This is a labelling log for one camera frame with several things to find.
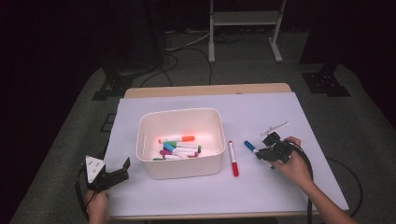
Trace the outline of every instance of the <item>orange marker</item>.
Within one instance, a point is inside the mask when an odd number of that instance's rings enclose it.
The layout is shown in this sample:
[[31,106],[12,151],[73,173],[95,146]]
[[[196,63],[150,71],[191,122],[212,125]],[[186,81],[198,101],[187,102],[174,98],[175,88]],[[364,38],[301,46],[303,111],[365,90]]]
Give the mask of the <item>orange marker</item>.
[[164,142],[189,142],[195,140],[194,136],[182,136],[182,137],[172,137],[172,138],[161,138],[158,140],[159,143]]

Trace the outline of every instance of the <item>gray floor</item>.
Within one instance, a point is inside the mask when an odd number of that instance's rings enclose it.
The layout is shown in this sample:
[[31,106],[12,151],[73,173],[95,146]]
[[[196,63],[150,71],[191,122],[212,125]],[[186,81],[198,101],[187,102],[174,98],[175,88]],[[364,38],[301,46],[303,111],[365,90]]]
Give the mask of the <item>gray floor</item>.
[[[288,83],[296,92],[324,154],[349,167],[361,182],[364,197],[355,218],[359,223],[394,223],[395,130],[364,91],[358,78],[342,65],[338,66],[335,76],[351,97],[329,98],[325,94],[310,93],[301,73],[318,71],[320,65],[298,64],[307,33],[280,34],[278,46],[283,63],[275,63],[266,41],[269,35],[245,35],[239,42],[217,44],[210,84]],[[169,35],[172,41],[168,43],[176,47],[194,38],[196,35]],[[207,53],[207,45],[193,47]],[[174,86],[209,84],[209,65],[202,53],[182,50],[172,55],[178,58],[177,66],[168,72]],[[172,67],[174,63],[173,58],[167,57],[163,69]],[[139,87],[147,77],[149,75],[136,78],[133,87]],[[109,133],[100,131],[107,115],[117,112],[120,99],[109,97],[106,101],[92,101],[105,78],[101,69],[92,74],[12,223],[86,222],[74,190],[76,174],[86,155],[97,155],[105,149]],[[169,86],[169,80],[158,75],[144,85],[154,86]],[[355,209],[360,198],[358,182],[341,165],[332,161],[329,164],[349,207]],[[277,218],[278,223],[305,223],[305,220],[305,217]],[[314,223],[320,221],[319,217],[314,218]]]

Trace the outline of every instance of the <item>dark backdrop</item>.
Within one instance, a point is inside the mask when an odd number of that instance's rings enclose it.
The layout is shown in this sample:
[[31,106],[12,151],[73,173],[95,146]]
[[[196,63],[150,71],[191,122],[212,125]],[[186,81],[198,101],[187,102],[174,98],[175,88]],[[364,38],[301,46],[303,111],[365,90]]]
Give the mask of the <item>dark backdrop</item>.
[[[12,218],[81,89],[101,67],[96,55],[104,43],[92,24],[87,2],[91,1],[7,0],[0,3],[0,167],[3,177],[0,223],[8,223]],[[163,26],[168,30],[208,27],[207,0],[153,2],[163,9],[159,14],[167,19]],[[216,8],[265,9],[277,7],[277,2],[216,0]],[[394,93],[390,82],[395,74],[392,60],[395,33],[391,27],[395,10],[384,1],[363,1],[360,6],[357,2],[346,1],[348,7],[344,7],[344,1],[336,1],[331,12],[323,11],[326,8],[319,11],[325,19],[317,17],[302,63],[322,63],[328,46],[323,38],[335,32],[337,40],[343,40],[333,42],[335,46],[347,46],[342,63],[357,73],[366,90],[385,108],[380,98]],[[282,30],[307,30],[317,7],[318,0],[289,0]],[[351,11],[359,13],[342,25],[346,21],[343,17],[351,17],[347,13]],[[341,20],[338,23],[341,25],[328,30],[326,21],[331,20]],[[313,49],[320,49],[322,54]]]

